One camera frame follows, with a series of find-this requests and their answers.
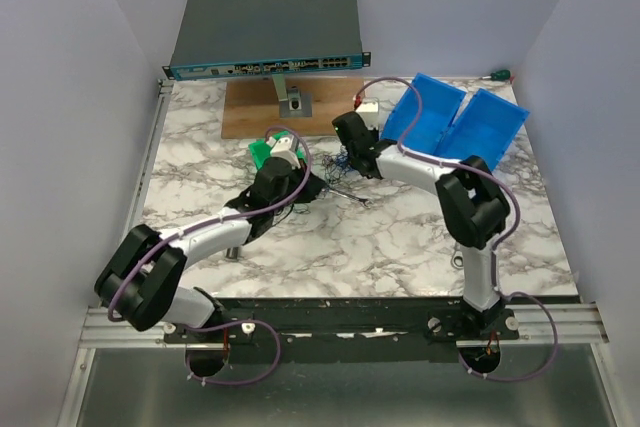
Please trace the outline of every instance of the marble tabletop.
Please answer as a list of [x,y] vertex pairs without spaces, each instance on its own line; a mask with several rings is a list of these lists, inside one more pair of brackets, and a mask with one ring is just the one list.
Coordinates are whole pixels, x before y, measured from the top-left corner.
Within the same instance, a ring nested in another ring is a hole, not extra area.
[[[479,88],[515,103],[509,84],[448,81],[467,92]],[[384,82],[372,86],[381,125],[404,92]],[[248,151],[254,139],[222,140],[225,83],[176,83],[143,212],[154,228],[173,227],[217,213],[253,180]],[[336,153],[335,137],[308,139],[313,170],[323,177],[324,154]],[[499,249],[505,292],[576,294],[556,223],[523,128],[494,174],[509,184],[522,207],[522,225]],[[460,295],[463,273],[451,265],[454,241],[438,200],[393,181],[367,180],[352,172],[337,187],[372,200],[370,208],[327,195],[296,209],[237,261],[216,254],[192,266],[181,285],[226,297]]]

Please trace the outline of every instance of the screw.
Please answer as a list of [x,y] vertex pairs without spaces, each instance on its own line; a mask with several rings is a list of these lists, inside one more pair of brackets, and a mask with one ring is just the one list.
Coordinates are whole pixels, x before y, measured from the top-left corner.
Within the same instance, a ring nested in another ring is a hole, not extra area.
[[165,334],[173,334],[176,331],[176,326],[170,323],[166,323],[162,326],[162,330]]
[[254,324],[253,322],[244,322],[242,324],[242,331],[245,334],[252,334],[254,330],[256,330],[256,324]]
[[440,325],[440,320],[435,317],[431,317],[429,319],[429,322],[427,322],[427,327],[429,327],[429,330],[434,334],[442,330],[442,325]]
[[520,326],[520,322],[518,322],[518,319],[516,319],[515,317],[507,317],[507,319],[504,321],[504,325],[507,327],[507,329],[516,331]]

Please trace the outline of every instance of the black wire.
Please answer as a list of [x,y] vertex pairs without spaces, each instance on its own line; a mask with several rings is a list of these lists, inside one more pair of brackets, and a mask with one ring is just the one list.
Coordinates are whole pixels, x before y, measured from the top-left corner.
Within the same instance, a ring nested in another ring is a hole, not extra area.
[[287,217],[289,217],[289,215],[291,215],[291,212],[293,212],[293,204],[291,204],[291,207],[289,208],[289,212],[287,212],[283,217],[279,218],[276,223],[274,223],[271,227],[275,227],[276,225],[282,223],[282,221],[284,219],[286,219]]
[[340,153],[335,155],[325,154],[322,158],[322,166],[325,169],[324,180],[327,184],[334,185],[340,182],[351,170],[346,149],[341,147]]

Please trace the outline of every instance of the blue plastic tray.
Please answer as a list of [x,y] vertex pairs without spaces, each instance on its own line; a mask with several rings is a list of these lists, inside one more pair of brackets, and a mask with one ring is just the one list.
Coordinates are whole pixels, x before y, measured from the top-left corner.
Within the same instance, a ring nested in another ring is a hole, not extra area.
[[435,154],[464,160],[477,155],[493,170],[529,111],[480,89],[444,136]]
[[[420,92],[424,105],[420,120],[407,136],[405,145],[424,154],[433,154],[458,112],[465,94],[460,89],[424,74],[416,75],[411,83]],[[389,115],[381,138],[398,140],[417,111],[418,99],[411,89],[407,89]]]

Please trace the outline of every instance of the wire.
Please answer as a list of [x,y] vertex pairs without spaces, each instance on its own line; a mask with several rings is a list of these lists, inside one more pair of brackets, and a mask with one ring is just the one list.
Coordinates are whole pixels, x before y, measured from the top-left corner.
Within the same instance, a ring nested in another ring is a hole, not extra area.
[[480,372],[476,372],[471,367],[469,367],[469,364],[467,364],[466,360],[464,360],[464,357],[462,357],[462,354],[459,353],[458,360],[460,361],[462,366],[466,369],[469,375],[473,375],[474,377],[478,377],[479,379],[490,380],[492,382],[502,382],[502,383],[523,382],[525,380],[531,380],[541,376],[551,368],[551,365],[556,360],[556,357],[558,356],[558,352],[560,350],[560,343],[558,339],[558,327],[556,326],[556,323],[553,320],[553,317],[551,316],[551,312],[549,312],[549,309],[547,309],[545,305],[542,302],[540,302],[538,299],[536,299],[534,296],[526,294],[524,292],[513,292],[511,295],[504,296],[504,299],[507,302],[509,302],[513,297],[528,298],[533,303],[537,304],[538,307],[540,307],[540,309],[542,309],[544,314],[547,316],[547,318],[549,319],[549,325],[551,325],[551,332],[553,333],[553,347],[551,350],[551,354],[547,358],[544,365],[540,367],[538,370],[535,370],[529,374],[521,375],[517,377],[500,377],[497,375],[481,374]]
[[427,164],[436,165],[438,167],[447,167],[450,169],[462,169],[462,170],[466,170],[467,172],[471,172],[473,174],[479,175],[480,177],[488,179],[491,182],[494,182],[495,184],[497,184],[498,187],[500,187],[511,200],[511,203],[513,204],[513,211],[514,211],[513,224],[504,234],[498,237],[494,241],[493,245],[491,246],[491,282],[494,287],[498,287],[498,274],[497,274],[498,260],[496,257],[496,249],[502,242],[504,242],[509,236],[511,236],[511,234],[513,234],[518,228],[518,226],[520,225],[520,219],[522,217],[522,214],[520,211],[520,204],[518,203],[518,199],[516,199],[516,196],[513,194],[513,192],[511,191],[511,189],[507,184],[495,178],[493,175],[491,175],[491,173],[485,172],[484,170],[476,169],[475,167],[471,167],[469,165],[461,164],[460,162],[452,162],[450,160],[443,159],[442,157],[435,157],[427,154],[421,154],[411,149],[407,149],[404,146],[404,141],[407,138],[407,135],[409,135],[411,130],[413,130],[413,128],[418,123],[418,120],[420,120],[420,117],[422,116],[422,110],[423,110],[422,95],[420,95],[420,92],[418,91],[418,89],[415,88],[414,85],[412,85],[407,80],[401,77],[379,77],[377,79],[371,80],[366,84],[364,84],[364,86],[356,93],[356,98],[360,96],[360,94],[362,94],[367,87],[370,87],[371,85],[376,84],[378,82],[382,82],[382,81],[395,81],[395,82],[400,82],[405,84],[414,92],[418,100],[418,111],[416,112],[415,117],[413,118],[409,126],[404,130],[404,132],[402,132],[402,134],[398,138],[397,147],[398,147],[398,150],[402,152],[402,154],[406,155],[407,157],[411,157],[412,159],[426,162]]
[[304,176],[302,177],[302,182],[300,182],[300,185],[298,185],[298,187],[296,187],[296,189],[289,196],[285,197],[281,201],[276,202],[275,204],[270,205],[268,207],[252,210],[249,212],[240,212],[237,214],[227,215],[226,217],[223,217],[223,218],[220,218],[220,217],[209,218],[207,220],[194,224],[191,227],[184,229],[183,231],[176,232],[175,234],[172,234],[162,239],[160,242],[154,245],[149,250],[149,252],[147,252],[138,261],[138,263],[133,267],[133,269],[131,269],[131,272],[129,272],[129,274],[124,278],[124,280],[120,284],[120,287],[118,287],[118,289],[116,290],[116,293],[111,299],[111,302],[109,302],[109,307],[107,308],[107,317],[111,322],[122,322],[124,320],[123,317],[116,317],[114,315],[115,308],[118,305],[118,302],[120,301],[120,299],[122,298],[124,291],[127,289],[129,284],[133,281],[135,276],[138,275],[138,273],[142,270],[142,267],[145,266],[151,259],[153,259],[153,257],[166,245],[173,242],[174,240],[179,239],[183,235],[192,234],[194,232],[197,232],[198,230],[210,227],[212,225],[216,225],[229,220],[247,219],[249,217],[254,217],[256,215],[262,215],[268,212],[276,211],[288,205],[289,203],[291,203],[298,196],[298,194],[302,191],[307,181],[309,180],[309,176],[311,175],[311,164],[313,159],[311,156],[311,152],[309,151],[309,146],[297,132],[283,125],[274,125],[269,127],[264,134],[265,139],[267,139],[269,137],[269,134],[274,130],[286,130],[287,132],[289,132],[289,134],[293,135],[298,140],[298,142],[300,143],[300,145],[302,145],[302,148],[304,149],[305,158],[306,158],[306,168],[304,171]]
[[328,185],[340,182],[347,173],[352,170],[349,166],[349,154],[342,146],[338,154],[325,154],[322,156],[322,166],[324,167],[324,180]]
[[222,351],[225,357],[229,355],[229,329],[224,329],[223,332]]
[[551,316],[551,313],[542,304],[542,302],[540,302],[535,297],[533,297],[533,296],[531,296],[529,294],[526,294],[524,292],[514,292],[511,295],[505,295],[500,291],[500,288],[498,286],[498,258],[497,258],[497,255],[496,255],[496,250],[497,250],[497,248],[500,246],[500,244],[502,242],[504,242],[507,238],[509,238],[516,231],[516,229],[520,225],[520,220],[521,220],[521,217],[522,217],[522,213],[520,211],[520,204],[518,203],[518,199],[516,198],[516,196],[511,191],[511,189],[509,188],[509,186],[507,184],[505,184],[501,180],[495,178],[490,173],[487,173],[487,172],[485,172],[483,170],[480,170],[480,169],[476,169],[475,167],[470,167],[468,165],[461,164],[460,162],[451,162],[451,161],[449,161],[447,159],[443,159],[441,157],[435,157],[435,156],[431,156],[431,155],[427,155],[427,154],[421,154],[421,153],[415,152],[415,151],[413,151],[411,149],[407,149],[404,146],[404,141],[407,138],[407,135],[409,135],[411,130],[416,126],[416,124],[420,120],[420,117],[422,116],[422,110],[423,110],[422,95],[420,95],[420,92],[418,91],[418,89],[416,89],[416,87],[413,84],[411,84],[410,82],[408,82],[407,80],[405,80],[405,79],[403,79],[401,77],[378,77],[377,79],[373,79],[373,80],[367,82],[366,84],[364,84],[360,88],[360,90],[358,90],[358,92],[356,92],[355,98],[356,99],[361,98],[361,94],[365,91],[365,89],[367,89],[368,87],[370,87],[373,84],[377,84],[378,82],[383,82],[383,81],[400,82],[402,84],[405,84],[408,88],[410,88],[413,91],[413,93],[416,95],[416,98],[417,98],[417,101],[418,101],[418,110],[416,112],[415,117],[413,118],[411,123],[407,126],[407,128],[404,130],[404,132],[402,132],[402,134],[398,138],[397,147],[398,147],[398,150],[403,155],[406,155],[407,157],[410,157],[412,159],[416,159],[416,160],[419,160],[419,161],[422,161],[422,162],[426,162],[426,163],[431,164],[431,165],[436,165],[436,166],[439,166],[439,167],[447,167],[447,168],[450,168],[450,169],[466,170],[467,172],[471,172],[473,174],[479,175],[480,177],[483,177],[485,179],[488,179],[488,180],[494,182],[496,185],[498,185],[498,187],[500,187],[504,191],[505,194],[507,194],[507,196],[511,200],[511,203],[513,204],[514,221],[513,221],[513,224],[511,225],[511,227],[509,227],[509,229],[506,232],[504,232],[501,236],[499,236],[493,242],[493,244],[491,245],[491,283],[493,285],[493,288],[496,290],[496,292],[498,292],[498,294],[503,299],[505,299],[507,302],[511,301],[511,299],[514,296],[519,296],[519,297],[527,297],[527,298],[531,299],[533,302],[535,302],[536,304],[538,304],[540,306],[540,308],[544,311],[546,316],[549,318],[549,323],[551,324],[551,330],[553,331],[553,350],[552,350],[551,355],[547,359],[547,362],[540,369],[538,369],[538,370],[536,370],[536,371],[534,371],[534,372],[532,372],[532,373],[530,373],[528,375],[520,376],[520,377],[513,377],[513,378],[509,379],[509,378],[504,378],[504,377],[494,377],[494,376],[481,374],[479,372],[474,371],[471,367],[469,367],[469,365],[464,361],[464,359],[462,359],[462,356],[460,355],[459,358],[461,359],[462,365],[465,366],[467,368],[467,372],[469,372],[472,375],[475,375],[475,376],[483,378],[483,379],[495,380],[497,382],[519,382],[519,381],[523,381],[523,380],[530,380],[530,379],[533,379],[535,377],[538,377],[539,375],[544,374],[547,370],[549,370],[549,368],[551,367],[551,364],[555,360],[555,358],[556,358],[556,356],[558,354],[558,347],[559,347],[558,346],[558,330],[557,330],[556,324],[555,324],[555,322],[553,320],[553,317]]
[[487,342],[487,346],[485,347],[485,351],[487,355],[491,355],[493,349],[491,349],[491,344],[496,343],[496,351],[500,350],[500,337],[495,330],[491,331],[491,335],[489,335],[489,342]]
[[242,324],[245,324],[247,322],[250,322],[252,324],[256,324],[256,325],[260,325],[261,327],[264,327],[273,336],[273,340],[275,341],[275,344],[276,344],[276,355],[274,356],[273,361],[271,362],[271,364],[269,365],[267,370],[265,370],[261,374],[256,375],[255,377],[252,377],[251,379],[245,379],[245,380],[215,380],[215,379],[211,379],[209,377],[200,377],[200,376],[194,374],[193,371],[191,370],[191,359],[187,355],[185,364],[187,366],[187,369],[189,370],[189,377],[188,378],[189,379],[193,378],[193,379],[199,380],[200,382],[203,382],[205,384],[241,386],[241,385],[255,384],[256,382],[260,382],[265,377],[271,375],[273,373],[273,371],[276,370],[276,367],[278,367],[278,363],[280,362],[280,356],[282,355],[282,346],[280,344],[280,336],[278,335],[278,332],[276,332],[276,329],[274,329],[271,325],[267,324],[266,322],[263,322],[262,320],[257,320],[257,319],[235,320],[233,322],[227,322],[226,324],[216,325],[215,327],[204,327],[204,328],[189,327],[189,330],[192,331],[192,332],[199,332],[199,333],[216,332],[218,330],[224,330],[224,329],[228,329],[230,327],[236,327],[238,325],[242,325]]
[[291,212],[293,212],[293,207],[294,207],[293,204],[291,204],[291,207],[289,207],[289,212],[287,212],[282,217],[280,217],[276,222],[274,222],[274,224],[271,227],[273,228],[276,225],[281,224],[284,221],[284,219],[289,217],[291,215]]

